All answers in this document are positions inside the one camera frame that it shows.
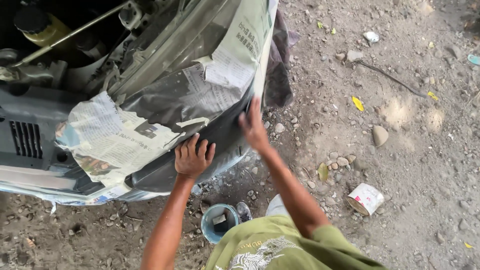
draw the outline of engine bay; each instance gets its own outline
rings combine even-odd
[[[174,2],[179,1],[4,1],[0,84],[94,96],[112,69],[132,62],[129,51],[148,45],[145,37],[134,41],[150,25],[155,38],[170,22],[179,9]]]

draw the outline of yellow leaf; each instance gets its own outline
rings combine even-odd
[[[28,244],[28,246],[29,246],[30,248],[35,248],[35,247],[36,247],[36,245],[35,245],[35,240],[32,240],[32,239],[30,239],[30,238],[28,238],[28,237],[25,238],[25,240],[27,240],[27,244]]]
[[[355,106],[357,106],[357,109],[359,109],[360,111],[363,111],[363,105],[362,105],[360,99],[352,96],[352,101],[353,101],[353,103],[355,103]]]
[[[328,167],[325,165],[325,163],[321,163],[320,166],[318,166],[318,176],[320,178],[320,181],[327,181],[328,179]]]
[[[434,93],[428,92],[427,95],[429,95],[432,99],[438,101],[438,98],[437,98],[437,96],[436,96]]]

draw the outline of yellow coolant reservoir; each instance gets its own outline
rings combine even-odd
[[[55,16],[35,6],[23,7],[15,15],[14,23],[28,40],[40,47],[51,45],[72,31]],[[79,67],[88,62],[88,57],[76,49],[73,39],[56,45],[51,53],[54,58],[66,61],[69,67]]]

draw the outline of person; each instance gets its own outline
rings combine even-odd
[[[362,255],[330,223],[317,201],[270,146],[260,115],[259,98],[253,98],[248,116],[242,114],[239,125],[270,170],[279,195],[268,206],[265,217],[250,220],[246,204],[241,204],[240,209],[237,207],[239,215],[247,221],[226,232],[215,246],[205,270],[385,269]],[[196,177],[210,165],[215,154],[215,144],[207,151],[206,140],[200,143],[196,153],[198,137],[195,134],[175,149],[177,179],[146,243],[142,270],[174,267],[187,199]]]

